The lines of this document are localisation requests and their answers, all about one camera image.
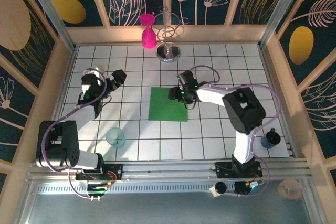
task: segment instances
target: metal cup holder stand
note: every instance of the metal cup holder stand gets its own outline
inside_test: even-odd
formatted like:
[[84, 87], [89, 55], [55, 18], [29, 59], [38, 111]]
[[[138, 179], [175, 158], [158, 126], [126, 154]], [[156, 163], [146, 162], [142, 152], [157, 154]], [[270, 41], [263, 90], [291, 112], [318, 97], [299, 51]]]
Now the metal cup holder stand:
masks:
[[169, 42], [167, 41], [167, 39], [172, 38], [176, 34], [176, 30], [182, 24], [187, 23], [186, 22], [182, 23], [180, 17], [177, 16], [175, 13], [169, 12], [167, 7], [163, 7], [162, 10], [160, 10], [160, 13], [155, 16], [155, 18], [165, 14], [175, 16], [179, 20], [179, 23], [178, 25], [174, 25], [175, 27], [173, 26], [158, 27], [156, 25], [153, 25], [153, 27], [156, 30], [158, 30], [156, 32], [156, 35], [159, 41], [161, 42], [161, 45], [158, 46], [158, 49], [156, 51], [156, 55], [163, 62], [174, 62], [180, 57], [181, 51], [180, 48], [175, 43]]

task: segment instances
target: white tile floor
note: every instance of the white tile floor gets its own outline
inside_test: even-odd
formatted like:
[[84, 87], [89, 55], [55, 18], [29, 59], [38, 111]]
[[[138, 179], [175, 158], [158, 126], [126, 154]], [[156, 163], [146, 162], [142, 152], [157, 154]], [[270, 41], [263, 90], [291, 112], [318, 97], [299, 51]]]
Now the white tile floor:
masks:
[[[176, 75], [195, 65], [209, 65], [218, 70], [220, 86], [245, 83], [267, 85], [263, 64], [256, 45], [212, 44], [179, 45], [181, 57], [174, 63], [160, 62], [155, 50], [136, 46], [83, 46], [79, 48], [72, 77], [65, 97], [62, 115], [75, 107], [81, 92], [81, 72], [102, 65], [108, 77], [117, 69], [127, 73], [124, 86], [111, 93], [107, 104], [94, 121], [79, 133], [80, 149], [101, 153], [106, 161], [220, 159], [230, 158], [235, 149], [235, 130], [224, 107], [199, 103], [188, 111], [188, 122], [148, 121], [151, 87], [173, 87]], [[214, 80], [211, 70], [200, 68], [194, 74], [199, 82]], [[266, 110], [267, 117], [275, 113], [269, 92], [255, 88], [254, 92]], [[120, 127], [126, 143], [116, 150], [105, 140], [106, 132]], [[260, 137], [271, 127], [281, 135], [281, 143], [272, 149], [260, 144]], [[278, 120], [263, 129], [254, 143], [261, 157], [288, 157], [288, 150]]]

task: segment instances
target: green paper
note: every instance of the green paper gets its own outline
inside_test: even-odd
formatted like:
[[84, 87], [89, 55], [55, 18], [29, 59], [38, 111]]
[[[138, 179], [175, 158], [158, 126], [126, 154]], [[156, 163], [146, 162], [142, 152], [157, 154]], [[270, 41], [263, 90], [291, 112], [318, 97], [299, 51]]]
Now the green paper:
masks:
[[169, 89], [170, 88], [152, 87], [148, 120], [173, 122], [188, 121], [188, 110], [184, 107], [184, 104], [168, 99]]

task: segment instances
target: blue mug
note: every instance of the blue mug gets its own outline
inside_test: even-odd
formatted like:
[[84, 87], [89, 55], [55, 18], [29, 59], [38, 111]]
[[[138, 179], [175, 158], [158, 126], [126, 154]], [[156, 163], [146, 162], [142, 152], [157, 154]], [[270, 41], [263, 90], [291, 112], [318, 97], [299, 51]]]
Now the blue mug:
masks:
[[280, 141], [281, 141], [280, 135], [275, 132], [275, 128], [271, 128], [271, 130], [261, 138], [261, 145], [264, 148], [271, 149], [277, 144], [279, 144]]

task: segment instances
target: purple cable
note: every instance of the purple cable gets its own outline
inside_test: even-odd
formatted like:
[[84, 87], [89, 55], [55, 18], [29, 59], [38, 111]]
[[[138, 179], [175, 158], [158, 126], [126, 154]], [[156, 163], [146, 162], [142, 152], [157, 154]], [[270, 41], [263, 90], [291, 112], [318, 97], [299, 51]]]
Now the purple cable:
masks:
[[106, 88], [107, 88], [107, 83], [106, 83], [106, 78], [104, 76], [104, 74], [102, 72], [100, 72], [99, 70], [97, 69], [93, 69], [93, 68], [88, 68], [86, 70], [83, 71], [83, 74], [87, 73], [88, 71], [95, 71], [97, 72], [98, 74], [100, 74], [102, 77], [103, 77], [103, 80], [104, 80], [104, 89], [103, 91], [101, 92], [101, 94], [95, 98], [94, 100], [92, 100], [91, 102], [88, 102], [88, 103], [85, 103], [77, 108], [75, 108], [74, 110], [72, 110], [71, 112], [69, 112], [68, 114], [66, 114], [65, 116], [57, 119], [54, 123], [52, 123], [48, 129], [46, 130], [46, 132], [44, 133], [43, 135], [43, 138], [42, 138], [42, 142], [41, 142], [41, 151], [42, 151], [42, 157], [43, 159], [45, 160], [45, 162], [47, 163], [48, 167], [54, 171], [54, 172], [62, 172], [63, 170], [65, 169], [68, 169], [67, 167], [65, 168], [62, 168], [62, 169], [56, 169], [52, 166], [52, 164], [50, 163], [48, 157], [47, 157], [47, 153], [46, 153], [46, 139], [47, 139], [47, 135], [49, 134], [49, 132], [51, 131], [51, 129], [58, 123], [60, 123], [61, 121], [63, 121], [64, 119], [68, 118], [69, 116], [73, 115], [74, 113], [76, 113], [77, 111], [79, 111], [80, 109], [84, 108], [84, 107], [87, 107], [95, 102], [97, 102], [100, 98], [102, 98], [102, 96], [105, 94], [106, 92]]
[[278, 100], [278, 107], [277, 107], [277, 111], [276, 111], [276, 114], [270, 119], [268, 120], [265, 124], [257, 127], [254, 131], [253, 131], [253, 135], [252, 135], [252, 138], [251, 138], [251, 145], [250, 145], [250, 152], [253, 154], [253, 156], [258, 159], [259, 161], [261, 161], [263, 163], [263, 165], [265, 165], [266, 167], [266, 170], [267, 170], [267, 180], [266, 180], [266, 184], [265, 186], [262, 188], [262, 190], [260, 190], [259, 192], [257, 192], [256, 194], [251, 194], [251, 195], [241, 195], [241, 194], [238, 194], [237, 196], [238, 197], [244, 197], [244, 198], [247, 198], [247, 197], [253, 197], [253, 196], [257, 196], [257, 195], [260, 195], [262, 194], [268, 184], [269, 184], [269, 181], [270, 181], [270, 173], [269, 173], [269, 167], [268, 165], [266, 164], [266, 162], [258, 157], [256, 154], [254, 154], [253, 152], [253, 142], [254, 142], [254, 139], [256, 137], [256, 134], [258, 131], [260, 131], [262, 128], [264, 128], [265, 126], [267, 126], [268, 124], [272, 123], [280, 114], [281, 112], [281, 100], [280, 100], [280, 96], [278, 95], [278, 93], [276, 91], [274, 91], [273, 89], [269, 88], [268, 86], [264, 86], [264, 85], [260, 85], [260, 84], [246, 84], [246, 85], [241, 85], [241, 86], [238, 86], [238, 87], [233, 87], [233, 88], [219, 88], [219, 87], [216, 87], [214, 85], [211, 85], [209, 84], [210, 87], [214, 88], [214, 89], [217, 89], [217, 90], [227, 90], [227, 91], [234, 91], [234, 90], [237, 90], [237, 89], [241, 89], [241, 88], [251, 88], [251, 87], [256, 87], [256, 88], [263, 88], [263, 89], [267, 89], [268, 91], [270, 91]]

